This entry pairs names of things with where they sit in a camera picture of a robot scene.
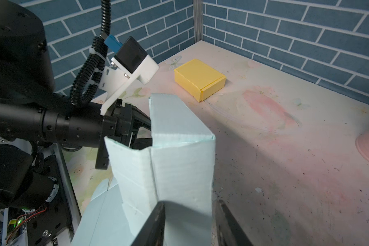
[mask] blue usb connector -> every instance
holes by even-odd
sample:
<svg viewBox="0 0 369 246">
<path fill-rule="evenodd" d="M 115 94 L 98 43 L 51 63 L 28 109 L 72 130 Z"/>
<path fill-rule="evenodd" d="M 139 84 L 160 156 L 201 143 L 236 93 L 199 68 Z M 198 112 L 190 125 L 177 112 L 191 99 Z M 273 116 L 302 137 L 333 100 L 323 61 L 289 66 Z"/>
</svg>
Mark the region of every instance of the blue usb connector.
<svg viewBox="0 0 369 246">
<path fill-rule="evenodd" d="M 114 53 L 117 53 L 123 45 L 121 42 L 118 42 L 113 35 L 109 35 L 105 39 L 104 44 L 108 46 Z"/>
</svg>

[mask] brick wall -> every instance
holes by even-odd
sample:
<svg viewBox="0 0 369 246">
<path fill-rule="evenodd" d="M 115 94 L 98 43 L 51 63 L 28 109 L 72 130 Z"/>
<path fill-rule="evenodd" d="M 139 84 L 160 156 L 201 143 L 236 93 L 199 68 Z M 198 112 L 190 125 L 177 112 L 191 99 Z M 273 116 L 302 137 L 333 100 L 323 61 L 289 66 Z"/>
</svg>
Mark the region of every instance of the brick wall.
<svg viewBox="0 0 369 246">
<path fill-rule="evenodd" d="M 43 22 L 56 93 L 69 95 L 101 26 L 100 0 L 11 0 Z M 194 43 L 192 0 L 111 1 L 111 34 L 120 42 L 133 36 L 159 63 Z M 108 62 L 113 57 L 108 50 Z"/>
<path fill-rule="evenodd" d="M 369 0 L 204 0 L 203 34 L 369 104 Z"/>
</svg>

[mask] yellow cardboard box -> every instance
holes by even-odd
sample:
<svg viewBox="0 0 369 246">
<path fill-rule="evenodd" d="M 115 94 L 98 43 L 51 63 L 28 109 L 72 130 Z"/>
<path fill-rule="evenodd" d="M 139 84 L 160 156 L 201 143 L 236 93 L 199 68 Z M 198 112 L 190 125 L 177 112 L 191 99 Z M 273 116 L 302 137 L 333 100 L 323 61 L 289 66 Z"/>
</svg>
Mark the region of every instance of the yellow cardboard box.
<svg viewBox="0 0 369 246">
<path fill-rule="evenodd" d="M 175 69 L 175 81 L 197 101 L 203 101 L 224 87 L 226 76 L 198 59 Z"/>
</svg>

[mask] bolt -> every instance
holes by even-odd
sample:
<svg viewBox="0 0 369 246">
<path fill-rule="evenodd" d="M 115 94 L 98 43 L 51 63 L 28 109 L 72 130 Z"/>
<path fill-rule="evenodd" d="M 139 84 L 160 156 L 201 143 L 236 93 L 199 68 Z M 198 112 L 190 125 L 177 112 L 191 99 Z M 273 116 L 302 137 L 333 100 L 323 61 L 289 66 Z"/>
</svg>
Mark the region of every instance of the bolt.
<svg viewBox="0 0 369 246">
<path fill-rule="evenodd" d="M 51 235 L 51 231 L 49 231 L 49 230 L 45 230 L 43 233 L 42 233 L 42 236 L 43 237 L 49 237 L 50 235 Z"/>
</svg>

